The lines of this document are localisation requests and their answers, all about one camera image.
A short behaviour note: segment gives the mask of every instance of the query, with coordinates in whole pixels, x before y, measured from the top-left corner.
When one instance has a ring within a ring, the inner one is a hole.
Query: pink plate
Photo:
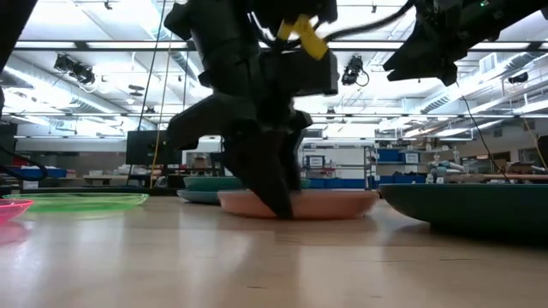
[[[32,200],[0,199],[0,224],[21,215],[31,205]]]
[[[291,196],[295,219],[361,218],[377,201],[375,192],[306,190]],[[252,192],[219,192],[224,211],[240,216],[276,218]]]

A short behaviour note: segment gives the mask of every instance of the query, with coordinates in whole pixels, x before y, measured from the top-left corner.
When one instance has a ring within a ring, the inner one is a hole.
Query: monitor
[[[126,163],[151,165],[154,163],[154,151],[158,131],[128,132],[126,145]],[[167,140],[165,131],[160,131],[156,164],[181,164],[182,151],[175,150]]]

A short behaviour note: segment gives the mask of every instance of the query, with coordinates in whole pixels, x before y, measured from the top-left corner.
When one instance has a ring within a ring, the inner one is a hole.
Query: ceiling
[[[174,1],[154,0],[117,0],[110,1],[111,10],[106,9],[103,0],[39,0],[31,19],[21,35],[21,41],[154,41],[160,16],[169,13]],[[396,12],[405,0],[385,0],[377,4],[372,12],[371,0],[339,0],[338,20],[330,25],[322,25],[317,33],[327,33],[353,27],[381,19]],[[346,38],[349,40],[404,40],[411,33],[414,25],[414,12],[407,13],[399,21],[378,29],[372,33]],[[548,22],[542,14],[535,13],[518,22],[501,33],[500,41],[545,40],[548,38]],[[79,86],[67,75],[60,74],[53,68],[58,54],[67,54],[71,59],[82,62],[93,68],[97,81],[91,86]],[[195,74],[203,71],[200,57],[195,51],[182,52],[189,59],[188,67],[183,67],[173,60],[165,51],[135,52],[97,52],[97,51],[15,51],[13,57],[22,60],[33,68],[50,74],[87,92],[90,100],[96,99],[101,104],[112,104],[120,110],[141,112],[143,102],[146,107],[160,110],[164,102],[165,113],[177,113],[211,93],[194,80],[189,80],[185,70]],[[346,114],[401,114],[415,113],[426,99],[441,95],[446,89],[439,80],[404,80],[389,82],[388,73],[382,69],[383,63],[390,57],[389,52],[371,52],[356,49],[355,51],[337,51],[339,71],[342,72],[352,55],[360,55],[365,63],[364,69],[370,76],[367,86],[339,85],[339,94],[332,97],[297,98],[295,106],[311,113],[325,113],[327,108]],[[459,76],[463,79],[477,71],[479,60],[488,56],[485,52],[471,52],[456,64]],[[542,65],[534,68],[540,71]],[[490,102],[504,95],[500,82],[485,83],[471,92],[465,93],[471,104],[478,105]],[[129,85],[143,86],[148,89],[145,97],[130,96]],[[464,113],[462,107],[450,110],[452,113]],[[382,118],[370,119],[379,123]]]

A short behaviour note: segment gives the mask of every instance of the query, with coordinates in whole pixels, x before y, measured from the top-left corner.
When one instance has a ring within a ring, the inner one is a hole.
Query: green plate
[[[185,177],[183,180],[187,190],[192,192],[218,192],[224,190],[246,189],[241,181],[234,176],[189,176]],[[306,189],[309,186],[309,179],[301,180],[302,189]]]
[[[141,193],[29,193],[3,196],[32,200],[29,212],[127,210],[142,204],[148,198]]]
[[[220,205],[217,192],[191,192],[183,189],[177,191],[179,197],[196,204]]]
[[[436,227],[487,234],[548,234],[548,185],[385,184],[397,211]]]

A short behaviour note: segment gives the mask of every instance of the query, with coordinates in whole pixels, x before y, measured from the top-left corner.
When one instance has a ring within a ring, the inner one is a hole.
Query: workbench
[[[548,302],[547,252],[433,234],[383,202],[368,218],[333,222],[240,218],[160,197],[125,212],[31,214],[0,227],[2,307]]]

